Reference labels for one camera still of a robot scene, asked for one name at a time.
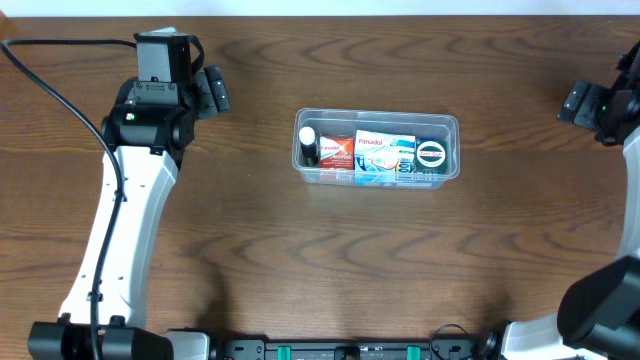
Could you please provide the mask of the black bottle white cap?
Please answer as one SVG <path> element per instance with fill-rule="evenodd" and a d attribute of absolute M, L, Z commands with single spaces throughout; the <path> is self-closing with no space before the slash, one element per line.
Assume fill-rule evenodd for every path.
<path fill-rule="evenodd" d="M 309 126 L 302 127 L 298 136 L 304 165 L 315 167 L 319 163 L 318 137 L 315 130 Z"/>

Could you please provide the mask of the clear plastic container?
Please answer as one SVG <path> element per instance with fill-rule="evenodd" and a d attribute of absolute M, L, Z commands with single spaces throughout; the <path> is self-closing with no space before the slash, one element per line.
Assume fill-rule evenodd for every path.
<path fill-rule="evenodd" d="M 303 163 L 298 133 L 305 126 L 312 127 L 318 137 L 319 163 L 315 167 L 308 167 Z M 355 156 L 353 170 L 321 168 L 320 137 L 353 137 L 355 143 L 357 130 L 411 135 L 415 137 L 415 142 L 417 138 L 443 140 L 448 145 L 450 155 L 447 173 L 442 178 L 418 182 L 360 182 L 356 180 Z M 307 183 L 437 189 L 459 175 L 459 145 L 458 121 L 451 115 L 307 108 L 296 115 L 292 164 Z"/>

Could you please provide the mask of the red Panadol box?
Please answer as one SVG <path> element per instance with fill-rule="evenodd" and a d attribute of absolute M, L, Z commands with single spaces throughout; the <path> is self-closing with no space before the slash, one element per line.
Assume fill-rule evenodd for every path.
<path fill-rule="evenodd" d="M 320 167 L 353 170 L 354 138 L 321 136 Z"/>

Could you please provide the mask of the green ointment box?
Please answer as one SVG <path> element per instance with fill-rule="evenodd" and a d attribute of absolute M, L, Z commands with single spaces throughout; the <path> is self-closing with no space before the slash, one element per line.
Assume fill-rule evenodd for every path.
<path fill-rule="evenodd" d="M 445 141 L 433 138 L 417 138 L 415 150 L 415 172 L 422 174 L 444 175 L 450 160 L 448 145 Z"/>

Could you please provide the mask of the white Panadol box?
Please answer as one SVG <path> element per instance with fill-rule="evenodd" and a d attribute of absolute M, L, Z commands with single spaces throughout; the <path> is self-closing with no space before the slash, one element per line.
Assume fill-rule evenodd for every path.
<path fill-rule="evenodd" d="M 357 130 L 355 134 L 354 156 L 371 159 L 385 165 L 397 160 L 412 161 L 415 158 L 415 137 L 381 132 Z"/>

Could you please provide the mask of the blue fever patch box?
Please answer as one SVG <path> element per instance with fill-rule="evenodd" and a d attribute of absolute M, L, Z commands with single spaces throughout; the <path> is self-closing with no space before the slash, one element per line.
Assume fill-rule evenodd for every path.
<path fill-rule="evenodd" d="M 356 180 L 360 182 L 418 182 L 442 178 L 448 165 L 426 167 L 415 160 L 397 160 L 385 165 L 371 159 L 358 158 L 355 162 Z"/>

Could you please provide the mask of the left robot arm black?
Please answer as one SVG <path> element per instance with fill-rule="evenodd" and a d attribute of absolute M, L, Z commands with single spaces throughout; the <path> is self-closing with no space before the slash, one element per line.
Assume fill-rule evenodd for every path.
<path fill-rule="evenodd" d="M 34 359 L 214 359 L 223 346 L 202 330 L 147 331 L 147 283 L 159 221 L 195 123 L 230 109 L 217 66 L 173 28 L 134 36 L 138 74 L 120 88 L 98 139 L 100 200 L 87 249 L 54 322 L 33 324 Z"/>

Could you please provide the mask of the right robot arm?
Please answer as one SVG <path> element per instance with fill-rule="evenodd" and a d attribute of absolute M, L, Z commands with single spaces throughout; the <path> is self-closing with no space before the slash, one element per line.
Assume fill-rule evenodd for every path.
<path fill-rule="evenodd" d="M 589 132 L 599 148 L 583 153 L 577 183 L 619 177 L 625 192 L 618 236 L 596 237 L 580 224 L 573 239 L 551 240 L 561 265 L 569 254 L 599 255 L 603 264 L 572 283 L 558 309 L 507 321 L 481 342 L 481 359 L 636 359 L 639 356 L 639 48 L 620 55 L 609 86 L 576 82 L 558 120 Z"/>

